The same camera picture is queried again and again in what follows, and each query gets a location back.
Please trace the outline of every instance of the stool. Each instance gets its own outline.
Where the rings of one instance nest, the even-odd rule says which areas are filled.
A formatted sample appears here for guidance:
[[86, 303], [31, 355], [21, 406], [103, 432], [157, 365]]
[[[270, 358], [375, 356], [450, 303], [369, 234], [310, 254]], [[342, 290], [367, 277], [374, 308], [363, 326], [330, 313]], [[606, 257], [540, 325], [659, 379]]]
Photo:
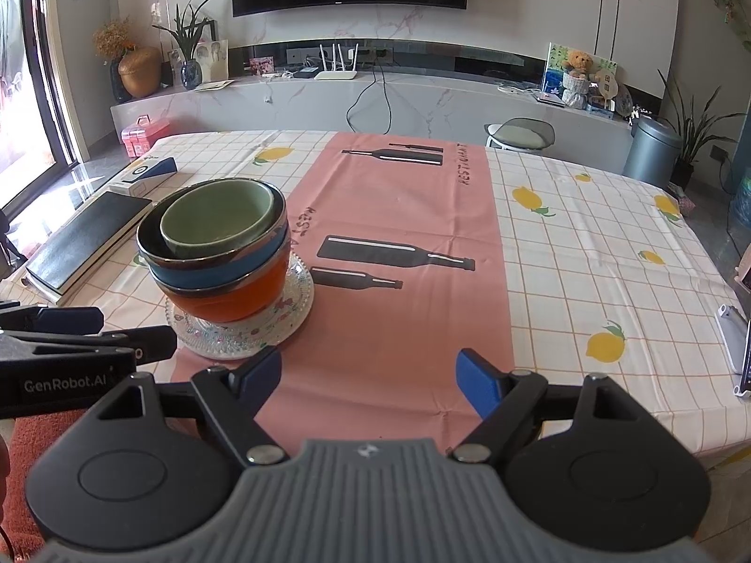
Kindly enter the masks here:
[[512, 118], [503, 124], [486, 124], [487, 148], [506, 148], [518, 152], [537, 152], [553, 145], [555, 129], [534, 118]]

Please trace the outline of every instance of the patterned glass coaster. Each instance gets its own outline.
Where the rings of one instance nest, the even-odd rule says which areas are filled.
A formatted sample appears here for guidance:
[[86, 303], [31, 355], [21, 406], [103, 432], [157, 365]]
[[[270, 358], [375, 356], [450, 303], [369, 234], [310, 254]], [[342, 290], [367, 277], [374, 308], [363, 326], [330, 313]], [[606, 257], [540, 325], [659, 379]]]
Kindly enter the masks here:
[[312, 304], [313, 278], [298, 255], [291, 253], [282, 295], [268, 309], [246, 320], [219, 325], [188, 315], [168, 298], [167, 323], [185, 346], [200, 356], [244, 359], [291, 336], [308, 317]]

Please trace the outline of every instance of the dark bowl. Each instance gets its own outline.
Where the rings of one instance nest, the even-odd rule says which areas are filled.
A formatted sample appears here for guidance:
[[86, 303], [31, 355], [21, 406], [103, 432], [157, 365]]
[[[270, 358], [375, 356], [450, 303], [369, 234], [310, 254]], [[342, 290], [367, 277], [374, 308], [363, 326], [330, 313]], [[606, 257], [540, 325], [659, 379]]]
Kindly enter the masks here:
[[176, 289], [152, 272], [154, 281], [184, 312], [211, 323], [229, 323], [263, 311], [279, 298], [289, 266], [289, 233], [274, 255], [257, 271], [211, 289]]
[[200, 186], [216, 182], [208, 180], [181, 188], [159, 201], [141, 221], [136, 232], [138, 250], [154, 275], [167, 285], [181, 289], [211, 288], [226, 285], [260, 268], [282, 246], [289, 225], [284, 195], [271, 184], [264, 183], [274, 195], [272, 225], [259, 238], [241, 248], [215, 256], [179, 259], [164, 243], [159, 223], [167, 208], [179, 197]]

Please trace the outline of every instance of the sliding glass door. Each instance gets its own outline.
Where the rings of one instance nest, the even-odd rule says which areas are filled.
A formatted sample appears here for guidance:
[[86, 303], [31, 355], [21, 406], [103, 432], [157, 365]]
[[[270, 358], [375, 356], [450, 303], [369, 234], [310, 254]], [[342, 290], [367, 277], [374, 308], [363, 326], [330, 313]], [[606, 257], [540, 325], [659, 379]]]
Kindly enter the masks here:
[[0, 209], [13, 219], [70, 157], [47, 90], [43, 0], [0, 0]]

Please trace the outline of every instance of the white box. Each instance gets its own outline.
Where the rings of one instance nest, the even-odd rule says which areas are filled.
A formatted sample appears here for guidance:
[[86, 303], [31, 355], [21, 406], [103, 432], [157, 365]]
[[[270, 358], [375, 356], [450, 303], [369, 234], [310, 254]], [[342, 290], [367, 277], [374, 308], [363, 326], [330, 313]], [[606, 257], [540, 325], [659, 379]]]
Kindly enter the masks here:
[[174, 173], [177, 173], [174, 157], [145, 156], [116, 175], [107, 186], [114, 193], [145, 197]]

